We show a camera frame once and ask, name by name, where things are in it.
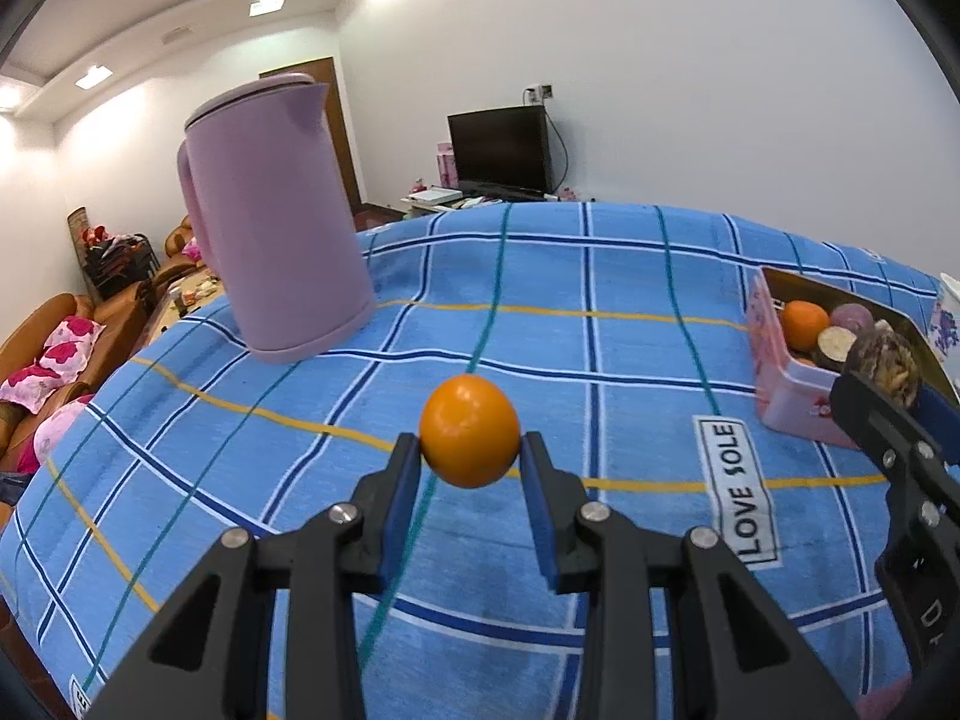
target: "black flat-screen monitor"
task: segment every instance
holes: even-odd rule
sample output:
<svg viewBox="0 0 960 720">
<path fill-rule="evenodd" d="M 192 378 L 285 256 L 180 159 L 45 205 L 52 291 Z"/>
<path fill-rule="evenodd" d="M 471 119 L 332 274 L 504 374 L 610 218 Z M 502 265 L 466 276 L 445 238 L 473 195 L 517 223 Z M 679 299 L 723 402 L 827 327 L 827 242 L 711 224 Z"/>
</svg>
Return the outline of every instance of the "black flat-screen monitor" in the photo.
<svg viewBox="0 0 960 720">
<path fill-rule="evenodd" d="M 447 121 L 460 191 L 553 191 L 542 105 L 461 113 Z"/>
</svg>

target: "kettle handle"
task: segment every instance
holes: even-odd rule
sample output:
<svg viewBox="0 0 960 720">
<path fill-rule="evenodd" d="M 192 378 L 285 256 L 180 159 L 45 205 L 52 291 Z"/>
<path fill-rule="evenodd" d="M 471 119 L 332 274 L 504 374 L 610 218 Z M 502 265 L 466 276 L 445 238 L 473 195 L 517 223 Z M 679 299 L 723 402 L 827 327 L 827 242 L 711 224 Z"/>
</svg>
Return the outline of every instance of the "kettle handle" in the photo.
<svg viewBox="0 0 960 720">
<path fill-rule="evenodd" d="M 210 237 L 206 234 L 206 223 L 203 221 L 203 214 L 200 213 L 200 204 L 197 201 L 197 189 L 193 184 L 193 172 L 190 170 L 190 159 L 186 153 L 186 141 L 181 143 L 181 147 L 176 152 L 176 171 L 179 172 L 186 210 L 190 215 L 193 232 L 197 236 L 200 254 L 203 255 L 203 261 L 213 268 L 215 274 L 219 274 L 220 266 L 217 264 L 213 248 L 210 247 Z"/>
</svg>

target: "kettle base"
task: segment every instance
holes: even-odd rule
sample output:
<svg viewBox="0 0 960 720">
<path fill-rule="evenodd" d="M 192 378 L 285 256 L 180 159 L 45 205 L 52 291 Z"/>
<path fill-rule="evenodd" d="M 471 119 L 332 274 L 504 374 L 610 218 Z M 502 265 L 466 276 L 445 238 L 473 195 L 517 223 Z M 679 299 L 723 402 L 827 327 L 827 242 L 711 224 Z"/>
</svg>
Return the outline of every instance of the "kettle base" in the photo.
<svg viewBox="0 0 960 720">
<path fill-rule="evenodd" d="M 339 327 L 325 333 L 320 338 L 314 338 L 312 341 L 299 343 L 297 346 L 289 346 L 285 349 L 256 349 L 248 344 L 250 353 L 261 362 L 272 362 L 276 365 L 289 365 L 290 362 L 300 362 L 308 357 L 315 357 L 318 354 L 332 349 L 342 341 L 347 341 L 355 333 L 362 330 L 376 311 L 376 299 L 371 300 L 344 322 Z"/>
</svg>

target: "orange ball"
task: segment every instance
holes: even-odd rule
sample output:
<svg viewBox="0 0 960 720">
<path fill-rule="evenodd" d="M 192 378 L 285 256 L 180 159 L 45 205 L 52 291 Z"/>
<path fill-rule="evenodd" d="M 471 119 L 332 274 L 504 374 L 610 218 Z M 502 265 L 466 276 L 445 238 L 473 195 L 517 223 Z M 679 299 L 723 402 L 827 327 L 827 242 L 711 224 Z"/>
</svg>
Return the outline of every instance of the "orange ball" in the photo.
<svg viewBox="0 0 960 720">
<path fill-rule="evenodd" d="M 419 440 L 426 463 L 440 479 L 458 488 L 482 488 L 514 463 L 520 420 L 498 386 L 462 373 L 427 399 Z"/>
<path fill-rule="evenodd" d="M 817 336 L 830 327 L 829 314 L 816 303 L 791 300 L 781 312 L 786 346 L 798 352 L 808 352 L 817 346 Z"/>
</svg>

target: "door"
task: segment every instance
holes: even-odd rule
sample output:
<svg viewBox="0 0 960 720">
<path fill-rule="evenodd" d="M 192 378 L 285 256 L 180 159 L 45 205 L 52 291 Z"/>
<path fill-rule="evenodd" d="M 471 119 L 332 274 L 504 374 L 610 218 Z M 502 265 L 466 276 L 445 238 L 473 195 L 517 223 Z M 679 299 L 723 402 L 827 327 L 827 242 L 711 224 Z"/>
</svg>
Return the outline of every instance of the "door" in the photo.
<svg viewBox="0 0 960 720">
<path fill-rule="evenodd" d="M 344 189 L 347 191 L 350 213 L 356 214 L 362 210 L 360 188 L 357 185 L 356 173 L 353 171 L 353 157 L 350 154 L 350 143 L 347 139 L 347 120 L 344 118 L 344 109 L 340 105 L 340 91 L 337 88 L 337 73 L 333 67 L 333 57 L 328 56 L 325 59 L 314 59 L 311 62 L 301 62 L 299 65 L 266 71 L 261 73 L 260 77 L 265 79 L 267 76 L 276 76 L 279 73 L 306 73 L 315 81 L 330 85 L 324 109 L 326 120 L 330 126 L 330 137 L 333 138 L 333 151 L 340 164 Z"/>
</svg>

